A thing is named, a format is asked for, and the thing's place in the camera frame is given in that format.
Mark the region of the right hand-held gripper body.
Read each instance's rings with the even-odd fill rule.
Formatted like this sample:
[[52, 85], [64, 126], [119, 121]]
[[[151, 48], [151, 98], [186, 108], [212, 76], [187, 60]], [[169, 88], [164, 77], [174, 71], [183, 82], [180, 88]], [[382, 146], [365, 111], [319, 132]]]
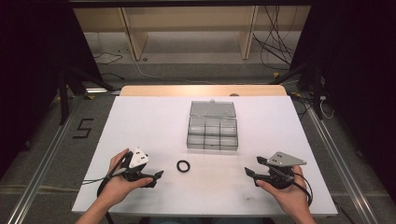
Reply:
[[294, 181], [294, 165], [306, 165], [306, 161], [278, 151], [264, 164], [269, 168], [269, 183], [276, 189], [285, 189]]

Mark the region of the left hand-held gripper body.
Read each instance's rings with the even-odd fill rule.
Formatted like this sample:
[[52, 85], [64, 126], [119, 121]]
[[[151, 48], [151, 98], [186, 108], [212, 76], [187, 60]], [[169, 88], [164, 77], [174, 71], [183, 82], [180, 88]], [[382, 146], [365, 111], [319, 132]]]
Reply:
[[145, 154], [140, 148], [137, 148], [134, 152], [128, 152], [121, 163], [121, 167], [125, 169], [125, 171], [122, 173], [122, 176], [130, 182], [145, 177], [153, 178], [153, 175], [146, 175], [142, 173], [143, 168], [148, 162], [148, 155]]

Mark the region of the clear plastic compartment box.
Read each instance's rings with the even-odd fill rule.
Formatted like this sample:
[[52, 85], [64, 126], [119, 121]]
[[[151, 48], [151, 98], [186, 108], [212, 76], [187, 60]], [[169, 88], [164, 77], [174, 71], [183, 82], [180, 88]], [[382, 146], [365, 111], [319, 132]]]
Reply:
[[187, 130], [187, 148], [238, 149], [238, 128], [233, 102], [192, 101]]

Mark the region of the person's left hand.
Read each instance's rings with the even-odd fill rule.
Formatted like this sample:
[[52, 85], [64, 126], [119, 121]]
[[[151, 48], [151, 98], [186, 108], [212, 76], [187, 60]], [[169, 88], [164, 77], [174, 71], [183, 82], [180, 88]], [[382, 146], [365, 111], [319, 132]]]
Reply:
[[145, 177], [134, 182], [129, 182], [122, 176], [112, 177], [106, 183], [95, 202], [100, 206], [109, 209], [113, 205], [122, 202], [134, 189], [145, 187], [152, 181], [153, 179], [150, 177]]

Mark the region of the person's right hand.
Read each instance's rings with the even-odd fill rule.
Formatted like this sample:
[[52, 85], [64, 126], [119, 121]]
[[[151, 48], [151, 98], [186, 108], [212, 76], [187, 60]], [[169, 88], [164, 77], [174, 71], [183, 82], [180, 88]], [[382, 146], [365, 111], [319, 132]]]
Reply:
[[291, 185], [286, 189], [276, 189], [262, 180], [258, 180], [257, 184], [260, 188], [270, 193], [276, 199], [281, 209], [292, 219], [294, 215], [310, 213], [307, 195], [297, 186]]

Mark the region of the white table board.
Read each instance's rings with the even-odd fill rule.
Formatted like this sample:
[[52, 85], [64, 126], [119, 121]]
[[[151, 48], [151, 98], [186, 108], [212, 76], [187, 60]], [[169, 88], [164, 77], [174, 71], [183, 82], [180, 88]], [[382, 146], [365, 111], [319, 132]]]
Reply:
[[125, 148], [148, 154], [144, 171], [164, 171], [152, 189], [136, 189], [113, 207], [117, 214], [146, 217], [278, 217], [276, 200], [255, 186], [245, 168], [258, 174], [266, 167], [257, 157], [281, 151], [306, 161], [304, 176], [317, 217], [337, 211], [288, 96], [237, 96], [238, 149], [202, 152], [187, 148], [190, 97], [126, 97], [114, 101], [92, 162], [87, 184], [80, 188], [73, 210], [82, 213], [96, 198], [98, 178], [109, 160]]

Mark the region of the wooden table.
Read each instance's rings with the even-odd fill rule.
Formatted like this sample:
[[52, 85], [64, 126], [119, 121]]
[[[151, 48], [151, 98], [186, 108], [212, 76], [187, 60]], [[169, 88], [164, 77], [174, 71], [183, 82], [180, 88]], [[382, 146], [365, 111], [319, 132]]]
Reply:
[[130, 85], [120, 96], [286, 96], [281, 85]]

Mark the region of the short silver metal bar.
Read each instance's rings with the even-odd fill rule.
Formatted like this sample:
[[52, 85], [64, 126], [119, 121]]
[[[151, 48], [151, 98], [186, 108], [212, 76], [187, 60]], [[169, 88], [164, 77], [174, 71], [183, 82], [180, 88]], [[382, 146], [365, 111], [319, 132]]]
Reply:
[[107, 90], [104, 88], [87, 88], [86, 92], [89, 94], [99, 94], [99, 93], [106, 93], [106, 94], [115, 94], [115, 95], [119, 95], [120, 94], [120, 90]]

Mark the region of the black tripod stand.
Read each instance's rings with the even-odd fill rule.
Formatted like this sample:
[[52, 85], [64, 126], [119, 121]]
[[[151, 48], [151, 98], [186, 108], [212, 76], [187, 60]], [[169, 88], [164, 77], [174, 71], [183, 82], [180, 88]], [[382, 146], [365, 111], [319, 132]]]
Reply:
[[69, 88], [76, 96], [82, 96], [87, 92], [83, 82], [88, 81], [107, 91], [116, 90], [115, 87], [103, 81], [102, 75], [100, 74], [95, 62], [83, 65], [60, 62], [58, 64], [57, 78], [61, 101], [61, 125], [64, 125], [69, 117], [67, 88]]
[[322, 94], [322, 86], [320, 80], [321, 69], [318, 65], [318, 62], [308, 60], [306, 63], [302, 63], [301, 65], [290, 69], [286, 75], [278, 77], [275, 80], [271, 81], [270, 85], [279, 85], [296, 75], [300, 75], [297, 88], [300, 91], [311, 90], [313, 92], [313, 109], [318, 118], [323, 119], [320, 109], [320, 96]]

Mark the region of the black curtain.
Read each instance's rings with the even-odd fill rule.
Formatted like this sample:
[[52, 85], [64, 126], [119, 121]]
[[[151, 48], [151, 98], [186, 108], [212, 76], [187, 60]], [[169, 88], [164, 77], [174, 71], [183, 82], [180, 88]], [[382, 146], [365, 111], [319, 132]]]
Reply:
[[396, 0], [308, 0], [291, 62], [317, 61], [324, 89], [396, 203]]
[[102, 77], [68, 0], [0, 0], [0, 178], [57, 94]]

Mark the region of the metal floor rail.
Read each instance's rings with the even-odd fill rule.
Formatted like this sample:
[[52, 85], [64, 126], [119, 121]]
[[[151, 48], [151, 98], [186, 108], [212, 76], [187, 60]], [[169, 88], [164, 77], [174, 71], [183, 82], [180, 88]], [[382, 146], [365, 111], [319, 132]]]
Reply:
[[346, 161], [343, 159], [342, 154], [334, 143], [324, 122], [318, 118], [311, 105], [306, 105], [305, 108], [309, 117], [313, 121], [326, 150], [328, 151], [332, 163], [346, 188], [349, 198], [360, 215], [362, 222], [364, 224], [378, 224], [378, 218], [376, 217], [374, 210], [369, 204], [366, 196], [363, 194], [358, 182], [350, 172]]
[[71, 101], [71, 111], [69, 112], [69, 116], [65, 119], [64, 123], [59, 126], [55, 136], [46, 150], [44, 157], [35, 170], [33, 177], [31, 178], [29, 184], [24, 188], [21, 197], [14, 206], [12, 213], [7, 220], [7, 224], [22, 224], [24, 221], [35, 199], [35, 196], [38, 193], [39, 187], [44, 181], [44, 178], [61, 147], [61, 143], [63, 142], [69, 130], [70, 124], [73, 121], [75, 113], [82, 101], [82, 96], [76, 96]]

